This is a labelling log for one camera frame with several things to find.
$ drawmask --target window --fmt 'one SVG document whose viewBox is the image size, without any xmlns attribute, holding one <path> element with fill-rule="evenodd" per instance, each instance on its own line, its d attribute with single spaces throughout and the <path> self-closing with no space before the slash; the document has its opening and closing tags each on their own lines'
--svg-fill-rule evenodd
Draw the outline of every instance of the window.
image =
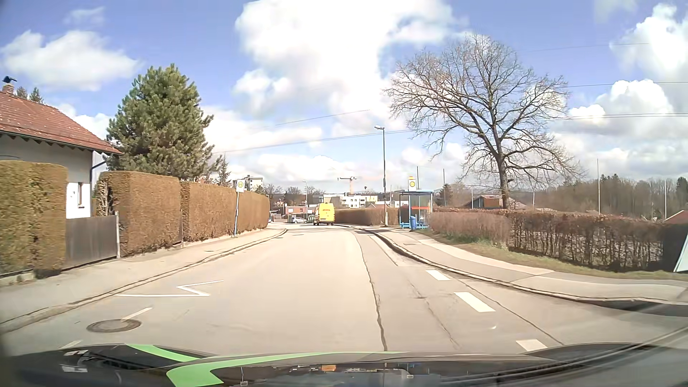
<svg viewBox="0 0 688 387">
<path fill-rule="evenodd" d="M 84 183 L 79 182 L 77 184 L 78 184 L 78 186 L 76 188 L 76 205 L 83 208 L 84 205 L 82 203 L 82 198 L 83 198 Z"/>
</svg>

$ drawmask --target yellow van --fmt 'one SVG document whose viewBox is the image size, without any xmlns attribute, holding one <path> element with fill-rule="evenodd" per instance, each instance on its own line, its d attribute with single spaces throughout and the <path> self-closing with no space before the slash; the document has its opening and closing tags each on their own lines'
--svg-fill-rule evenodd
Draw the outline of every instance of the yellow van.
<svg viewBox="0 0 688 387">
<path fill-rule="evenodd" d="M 320 203 L 315 207 L 313 224 L 334 224 L 334 205 L 332 203 Z"/>
</svg>

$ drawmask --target pine tree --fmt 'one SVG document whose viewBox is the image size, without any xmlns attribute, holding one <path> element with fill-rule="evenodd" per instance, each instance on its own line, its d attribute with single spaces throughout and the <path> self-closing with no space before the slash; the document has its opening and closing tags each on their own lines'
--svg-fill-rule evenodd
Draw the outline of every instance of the pine tree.
<svg viewBox="0 0 688 387">
<path fill-rule="evenodd" d="M 174 64 L 139 74 L 107 128 L 107 140 L 123 153 L 108 159 L 110 169 L 182 180 L 215 170 L 219 159 L 208 165 L 213 146 L 203 133 L 213 116 L 204 116 L 200 102 L 194 83 Z"/>
<path fill-rule="evenodd" d="M 223 187 L 229 187 L 229 175 L 232 171 L 227 170 L 227 159 L 222 156 L 219 158 L 217 164 L 217 184 Z"/>
<path fill-rule="evenodd" d="M 17 90 L 14 92 L 19 98 L 24 98 L 28 99 L 29 98 L 29 92 L 26 91 L 25 88 L 19 86 Z"/>
<path fill-rule="evenodd" d="M 43 103 L 43 97 L 41 96 L 41 93 L 39 92 L 39 89 L 37 87 L 34 87 L 34 90 L 31 92 L 31 95 L 29 95 L 29 100 L 37 103 Z"/>
</svg>

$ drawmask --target manhole cover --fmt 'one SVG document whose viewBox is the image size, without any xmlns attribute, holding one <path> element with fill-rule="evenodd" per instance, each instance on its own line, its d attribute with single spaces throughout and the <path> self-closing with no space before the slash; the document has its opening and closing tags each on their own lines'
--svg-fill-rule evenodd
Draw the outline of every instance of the manhole cover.
<svg viewBox="0 0 688 387">
<path fill-rule="evenodd" d="M 131 329 L 138 328 L 139 325 L 141 325 L 141 322 L 138 320 L 104 320 L 94 322 L 93 324 L 87 326 L 86 330 L 98 333 L 114 333 L 130 331 Z"/>
</svg>

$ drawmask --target gate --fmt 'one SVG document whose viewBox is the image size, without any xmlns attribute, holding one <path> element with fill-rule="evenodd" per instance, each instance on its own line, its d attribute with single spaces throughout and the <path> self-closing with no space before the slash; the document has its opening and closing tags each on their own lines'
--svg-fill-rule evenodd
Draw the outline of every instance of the gate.
<svg viewBox="0 0 688 387">
<path fill-rule="evenodd" d="M 119 255 L 118 216 L 67 219 L 63 269 Z"/>
</svg>

